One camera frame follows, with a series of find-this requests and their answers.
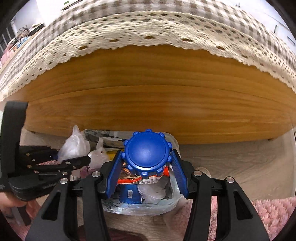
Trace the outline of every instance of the cabinet handle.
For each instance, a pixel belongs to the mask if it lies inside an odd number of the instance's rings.
[[[296,45],[292,39],[290,39],[288,36],[287,36],[287,38],[288,38],[288,40],[290,40],[290,42],[292,42],[292,44],[293,44],[294,46]]]

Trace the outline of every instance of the barcode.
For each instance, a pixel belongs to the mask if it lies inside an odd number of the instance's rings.
[[[133,190],[128,190],[128,198],[133,198]]]

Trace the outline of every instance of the silver screw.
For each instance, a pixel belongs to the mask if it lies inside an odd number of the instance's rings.
[[[234,182],[234,179],[233,179],[233,177],[227,177],[227,178],[226,178],[226,181],[227,181],[228,183],[233,183],[233,182]]]
[[[93,177],[99,177],[100,175],[101,175],[101,173],[98,171],[92,173]]]
[[[66,184],[68,182],[68,179],[64,177],[60,180],[60,182],[61,184]]]
[[[197,170],[193,172],[193,175],[196,177],[200,177],[202,175],[202,172]]]

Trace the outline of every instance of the floor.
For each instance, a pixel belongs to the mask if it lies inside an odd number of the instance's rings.
[[[23,130],[21,145],[60,148],[63,137]],[[250,199],[280,199],[295,195],[296,147],[293,131],[273,140],[230,144],[180,145],[181,157],[206,167],[212,177],[232,176]],[[166,228],[162,216],[105,213],[108,227],[141,233],[144,240],[181,240]]]

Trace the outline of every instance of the blue gear-shaped cap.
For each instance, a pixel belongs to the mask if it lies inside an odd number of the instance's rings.
[[[151,129],[134,132],[133,137],[124,142],[124,146],[122,158],[128,170],[143,179],[153,175],[162,176],[163,169],[172,161],[172,144],[165,140],[161,132],[156,133]]]

